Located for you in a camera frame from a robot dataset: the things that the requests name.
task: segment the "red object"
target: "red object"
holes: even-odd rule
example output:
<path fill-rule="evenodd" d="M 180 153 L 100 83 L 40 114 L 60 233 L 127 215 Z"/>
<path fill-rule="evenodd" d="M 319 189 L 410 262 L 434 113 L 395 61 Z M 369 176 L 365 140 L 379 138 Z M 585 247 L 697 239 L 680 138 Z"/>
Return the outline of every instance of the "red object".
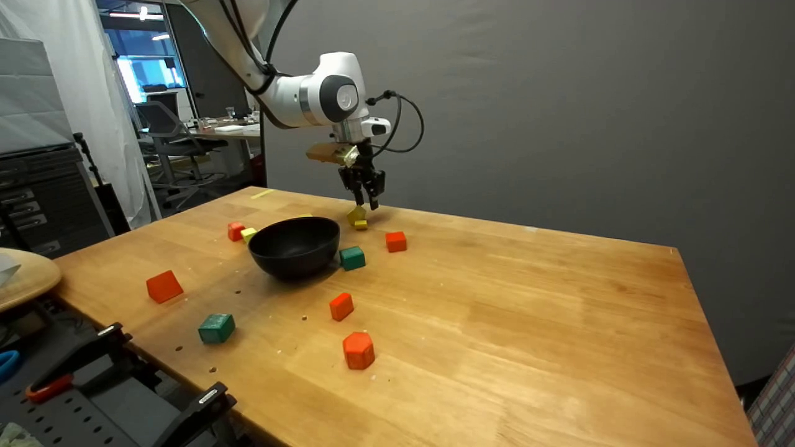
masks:
<path fill-rule="evenodd" d="M 349 334 L 343 341 L 347 371 L 367 371 L 375 362 L 375 347 L 367 334 Z"/>
<path fill-rule="evenodd" d="M 344 321 L 353 314 L 353 297 L 341 294 L 338 298 L 328 300 L 328 309 L 333 321 Z"/>
<path fill-rule="evenodd" d="M 147 280 L 147 292 L 148 292 L 148 298 L 155 300 L 155 303 L 167 303 L 167 300 L 170 300 L 170 298 L 184 294 L 179 280 L 177 280 L 177 275 L 173 275 L 173 271 L 163 271 L 163 273 L 148 279 Z"/>
<path fill-rule="evenodd" d="M 388 233 L 384 242 L 389 254 L 406 251 L 406 239 L 403 232 Z"/>
<path fill-rule="evenodd" d="M 225 226 L 229 242 L 240 242 L 240 239 L 244 239 L 244 233 L 240 233 L 244 230 L 246 230 L 244 225 L 231 222 L 231 225 Z"/>
<path fill-rule="evenodd" d="M 61 379 L 57 379 L 57 380 L 51 380 L 51 382 L 46 382 L 44 387 L 40 387 L 40 390 L 25 390 L 25 401 L 30 401 L 30 403 L 34 403 L 34 406 L 41 406 L 41 403 L 46 403 L 50 397 L 55 397 L 55 396 L 60 396 L 60 392 L 64 392 L 64 390 L 69 390 L 72 387 L 72 375 L 61 375 Z"/>

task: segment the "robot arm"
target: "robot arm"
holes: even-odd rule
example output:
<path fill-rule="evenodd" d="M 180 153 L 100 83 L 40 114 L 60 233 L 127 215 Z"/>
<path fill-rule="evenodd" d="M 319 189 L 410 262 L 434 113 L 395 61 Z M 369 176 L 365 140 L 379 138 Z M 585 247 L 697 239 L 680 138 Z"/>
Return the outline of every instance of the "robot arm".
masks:
<path fill-rule="evenodd" d="M 362 205 L 377 206 L 384 174 L 373 167 L 369 138 L 389 134 L 389 123 L 369 117 L 365 83 L 353 53 L 319 54 L 311 76 L 277 76 L 271 57 L 281 23 L 296 0 L 180 0 L 196 18 L 210 47 L 261 102 L 265 117 L 282 130 L 333 128 L 333 160 L 341 180 Z M 251 45 L 261 28 L 271 28 L 265 57 Z"/>

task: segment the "orange cube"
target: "orange cube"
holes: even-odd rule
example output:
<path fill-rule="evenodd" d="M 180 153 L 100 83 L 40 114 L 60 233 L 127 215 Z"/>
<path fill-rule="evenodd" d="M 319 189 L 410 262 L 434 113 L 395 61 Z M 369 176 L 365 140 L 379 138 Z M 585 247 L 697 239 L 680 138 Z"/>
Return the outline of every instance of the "orange cube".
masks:
<path fill-rule="evenodd" d="M 375 362 L 375 347 L 367 334 L 349 334 L 343 341 L 347 371 L 367 371 Z"/>
<path fill-rule="evenodd" d="M 170 298 L 184 294 L 179 280 L 177 280 L 177 275 L 173 275 L 173 271 L 163 271 L 163 273 L 148 279 L 147 280 L 147 292 L 148 292 L 148 298 L 155 300 L 155 303 L 167 303 L 167 300 L 170 300 Z"/>
<path fill-rule="evenodd" d="M 333 321 L 344 321 L 353 314 L 353 297 L 341 294 L 338 298 L 328 300 L 328 309 Z"/>
<path fill-rule="evenodd" d="M 225 226 L 225 236 L 229 236 L 229 242 L 240 242 L 244 239 L 244 225 L 239 225 L 239 222 L 231 222 L 229 226 Z"/>
<path fill-rule="evenodd" d="M 406 251 L 406 239 L 403 232 L 395 232 L 395 233 L 384 233 L 384 244 L 388 244 L 388 251 L 395 254 L 395 251 Z"/>

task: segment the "green cube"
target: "green cube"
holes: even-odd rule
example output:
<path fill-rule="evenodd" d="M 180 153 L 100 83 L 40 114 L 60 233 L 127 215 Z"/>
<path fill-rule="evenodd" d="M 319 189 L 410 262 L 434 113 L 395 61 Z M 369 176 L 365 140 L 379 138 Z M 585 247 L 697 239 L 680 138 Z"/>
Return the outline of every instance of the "green cube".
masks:
<path fill-rule="evenodd" d="M 344 271 L 362 269 L 367 263 L 365 251 L 357 247 L 347 247 L 341 251 L 341 263 Z"/>
<path fill-rule="evenodd" d="M 234 318 L 229 314 L 210 314 L 209 318 L 203 318 L 203 323 L 198 325 L 198 338 L 205 346 L 219 346 L 225 344 L 225 338 L 234 334 Z"/>

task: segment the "black bowl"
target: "black bowl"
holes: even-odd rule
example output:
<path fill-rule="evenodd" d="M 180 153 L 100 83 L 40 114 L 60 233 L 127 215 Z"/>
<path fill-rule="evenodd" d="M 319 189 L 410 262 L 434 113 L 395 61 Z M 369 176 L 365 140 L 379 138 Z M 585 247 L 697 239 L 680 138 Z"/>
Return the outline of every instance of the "black bowl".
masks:
<path fill-rule="evenodd" d="M 341 226 L 329 218 L 287 218 L 261 230 L 247 251 L 252 262 L 281 280 L 306 280 L 328 269 L 338 254 Z"/>

